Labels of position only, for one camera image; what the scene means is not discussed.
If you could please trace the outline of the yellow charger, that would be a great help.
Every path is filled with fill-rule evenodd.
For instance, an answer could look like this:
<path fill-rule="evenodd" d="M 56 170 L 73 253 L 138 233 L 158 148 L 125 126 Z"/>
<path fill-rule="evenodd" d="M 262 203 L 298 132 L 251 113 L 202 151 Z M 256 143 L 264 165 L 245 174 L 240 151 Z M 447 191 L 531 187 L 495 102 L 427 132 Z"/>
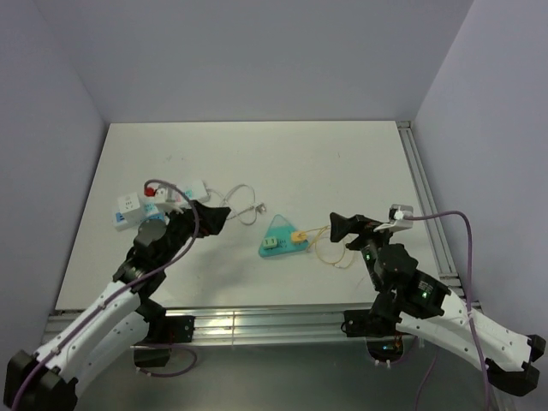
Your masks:
<path fill-rule="evenodd" d="M 302 244 L 307 241 L 307 232 L 306 231 L 294 231 L 290 235 L 290 240 L 293 244 Z"/>

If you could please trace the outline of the teal triangular socket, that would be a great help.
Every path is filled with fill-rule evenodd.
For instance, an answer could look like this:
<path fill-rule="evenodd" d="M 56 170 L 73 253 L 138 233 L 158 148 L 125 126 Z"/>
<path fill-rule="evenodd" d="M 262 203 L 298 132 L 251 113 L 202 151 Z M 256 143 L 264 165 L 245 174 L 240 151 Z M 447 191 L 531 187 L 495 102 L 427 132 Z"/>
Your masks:
<path fill-rule="evenodd" d="M 288 219 L 280 214 L 275 215 L 267 231 L 265 232 L 264 238 L 268 236 L 275 236 L 277 238 L 277 247 L 264 250 L 261 242 L 259 245 L 259 256 L 261 258 L 271 258 L 306 251 L 309 246 L 308 240 L 302 244 L 293 244 L 290 240 L 290 235 L 294 231 L 299 230 Z"/>

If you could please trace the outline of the white cube socket adapter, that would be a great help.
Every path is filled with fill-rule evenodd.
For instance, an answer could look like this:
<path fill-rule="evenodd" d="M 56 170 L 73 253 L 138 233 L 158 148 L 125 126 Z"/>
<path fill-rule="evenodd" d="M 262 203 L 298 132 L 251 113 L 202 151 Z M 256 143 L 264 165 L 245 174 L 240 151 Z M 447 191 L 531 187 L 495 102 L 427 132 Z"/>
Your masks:
<path fill-rule="evenodd" d="M 125 220 L 133 222 L 142 218 L 142 204 L 140 197 L 136 192 L 118 197 L 117 205 L 119 212 Z"/>

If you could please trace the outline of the green charger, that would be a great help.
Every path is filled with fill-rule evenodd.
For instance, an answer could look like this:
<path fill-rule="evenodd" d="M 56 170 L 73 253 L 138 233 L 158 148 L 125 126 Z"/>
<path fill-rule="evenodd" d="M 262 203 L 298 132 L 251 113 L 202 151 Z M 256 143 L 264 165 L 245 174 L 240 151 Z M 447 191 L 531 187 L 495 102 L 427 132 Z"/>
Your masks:
<path fill-rule="evenodd" d="M 265 237 L 262 241 L 262 248 L 269 250 L 277 247 L 277 238 L 275 236 Z"/>

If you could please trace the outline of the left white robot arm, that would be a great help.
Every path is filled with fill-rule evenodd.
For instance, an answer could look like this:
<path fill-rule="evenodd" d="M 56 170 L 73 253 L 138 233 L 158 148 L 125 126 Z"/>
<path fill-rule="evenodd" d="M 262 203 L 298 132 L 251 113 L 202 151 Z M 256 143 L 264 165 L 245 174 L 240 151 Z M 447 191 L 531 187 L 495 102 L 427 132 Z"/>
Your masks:
<path fill-rule="evenodd" d="M 78 397 L 114 359 L 136 343 L 155 343 L 167 331 L 165 309 L 152 294 L 165 271 L 199 238 L 218 235 L 226 206 L 193 200 L 167 221 L 140 224 L 126 259 L 91 306 L 32 353 L 17 352 L 7 365 L 3 403 L 11 410 L 72 410 Z"/>

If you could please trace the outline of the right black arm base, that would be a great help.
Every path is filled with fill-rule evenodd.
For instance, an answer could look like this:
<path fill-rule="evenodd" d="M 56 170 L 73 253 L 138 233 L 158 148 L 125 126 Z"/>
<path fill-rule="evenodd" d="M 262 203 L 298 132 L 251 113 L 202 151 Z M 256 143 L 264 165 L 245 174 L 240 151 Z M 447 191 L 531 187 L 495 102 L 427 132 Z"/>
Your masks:
<path fill-rule="evenodd" d="M 391 368 L 404 362 L 418 347 L 418 337 L 398 331 L 394 322 L 370 309 L 345 310 L 342 315 L 341 332 L 347 338 L 362 338 L 375 366 Z"/>

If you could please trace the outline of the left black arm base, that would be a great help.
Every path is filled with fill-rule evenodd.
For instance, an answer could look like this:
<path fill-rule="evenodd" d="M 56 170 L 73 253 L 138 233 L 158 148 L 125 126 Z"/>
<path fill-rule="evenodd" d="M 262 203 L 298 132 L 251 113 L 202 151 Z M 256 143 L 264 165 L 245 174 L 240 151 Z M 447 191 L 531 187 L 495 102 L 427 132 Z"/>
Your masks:
<path fill-rule="evenodd" d="M 198 363 L 196 351 L 188 346 L 193 341 L 194 324 L 192 315 L 153 321 L 148 334 L 133 347 L 136 372 L 152 378 L 174 378 L 192 371 Z M 186 354 L 189 363 L 180 371 L 162 372 L 177 352 Z"/>

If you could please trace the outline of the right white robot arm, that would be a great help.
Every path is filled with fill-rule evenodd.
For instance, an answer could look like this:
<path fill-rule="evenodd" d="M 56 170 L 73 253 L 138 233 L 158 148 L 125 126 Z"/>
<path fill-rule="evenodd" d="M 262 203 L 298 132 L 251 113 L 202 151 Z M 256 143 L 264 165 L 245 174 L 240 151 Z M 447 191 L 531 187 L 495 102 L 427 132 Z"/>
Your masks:
<path fill-rule="evenodd" d="M 545 339 L 500 325 L 421 271 L 418 260 L 391 240 L 415 220 L 412 209 L 402 205 L 390 208 L 386 223 L 330 214 L 331 241 L 354 235 L 346 248 L 361 254 L 377 293 L 370 308 L 344 312 L 342 332 L 347 337 L 414 335 L 466 360 L 507 394 L 525 396 L 535 390 L 539 370 L 534 363 L 545 353 Z"/>

